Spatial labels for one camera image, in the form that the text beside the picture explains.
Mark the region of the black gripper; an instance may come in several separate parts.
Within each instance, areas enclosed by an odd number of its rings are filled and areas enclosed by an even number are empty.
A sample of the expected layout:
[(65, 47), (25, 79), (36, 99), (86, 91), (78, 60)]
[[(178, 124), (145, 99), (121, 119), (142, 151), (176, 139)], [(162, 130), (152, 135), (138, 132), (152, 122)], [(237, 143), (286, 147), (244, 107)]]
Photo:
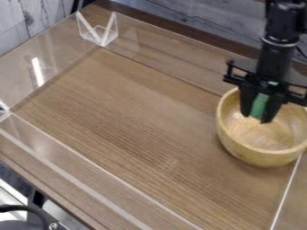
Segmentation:
[(261, 50), (257, 59), (232, 58), (226, 61), (226, 73), (222, 81), (240, 89), (240, 110), (244, 117), (249, 116), (257, 91), (268, 82), (277, 83), (277, 93), (262, 95), (261, 123), (269, 123), (277, 115), (282, 103), (307, 105), (307, 93), (294, 93), (290, 86), (307, 89), (307, 76), (292, 68), (292, 54), (298, 39), (277, 40), (261, 38)]

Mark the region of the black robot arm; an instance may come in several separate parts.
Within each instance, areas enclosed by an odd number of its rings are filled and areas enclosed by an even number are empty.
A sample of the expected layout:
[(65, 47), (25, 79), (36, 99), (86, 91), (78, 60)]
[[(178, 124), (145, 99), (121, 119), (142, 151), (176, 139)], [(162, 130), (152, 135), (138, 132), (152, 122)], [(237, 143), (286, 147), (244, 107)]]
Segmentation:
[(256, 60), (233, 58), (222, 81), (240, 92), (240, 112), (261, 123), (269, 123), (285, 103), (307, 106), (307, 76), (292, 68), (293, 50), (307, 34), (307, 0), (266, 0), (265, 29)]

